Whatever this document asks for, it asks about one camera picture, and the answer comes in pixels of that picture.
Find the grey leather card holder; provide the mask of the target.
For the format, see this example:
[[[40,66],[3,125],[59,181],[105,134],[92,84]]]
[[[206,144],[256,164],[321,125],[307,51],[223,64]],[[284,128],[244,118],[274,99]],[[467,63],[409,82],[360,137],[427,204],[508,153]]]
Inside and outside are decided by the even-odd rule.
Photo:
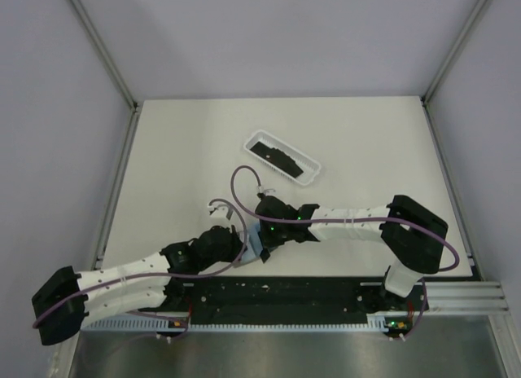
[[[235,264],[236,266],[244,266],[249,263],[255,262],[261,258],[261,252],[264,249],[260,238],[261,225],[254,223],[247,230],[247,245],[246,248]]]

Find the black VIP credit card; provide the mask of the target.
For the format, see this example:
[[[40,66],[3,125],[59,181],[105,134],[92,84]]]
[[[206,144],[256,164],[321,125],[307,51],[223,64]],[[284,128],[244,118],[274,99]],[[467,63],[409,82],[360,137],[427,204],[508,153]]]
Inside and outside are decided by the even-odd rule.
[[[260,259],[263,263],[266,263],[271,257],[271,251],[269,248],[263,248],[260,252]]]

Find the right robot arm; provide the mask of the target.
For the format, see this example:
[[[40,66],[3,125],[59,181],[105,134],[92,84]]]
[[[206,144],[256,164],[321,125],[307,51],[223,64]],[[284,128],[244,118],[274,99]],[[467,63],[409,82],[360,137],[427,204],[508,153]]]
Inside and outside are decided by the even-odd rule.
[[[286,242],[328,240],[369,241],[386,245],[396,260],[380,288],[389,309],[401,308],[424,275],[440,270],[449,225],[408,196],[396,195],[390,204],[366,209],[328,209],[304,204],[298,209],[275,196],[262,195],[254,214],[266,255]]]

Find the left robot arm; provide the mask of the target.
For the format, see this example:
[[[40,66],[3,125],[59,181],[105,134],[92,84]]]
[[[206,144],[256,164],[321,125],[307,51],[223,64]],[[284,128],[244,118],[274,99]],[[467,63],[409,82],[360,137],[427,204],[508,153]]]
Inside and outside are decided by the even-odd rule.
[[[33,295],[42,345],[56,345],[101,319],[133,311],[173,313],[187,303],[186,282],[211,266],[239,265],[261,250],[255,231],[213,226],[136,261],[101,270],[57,270]]]

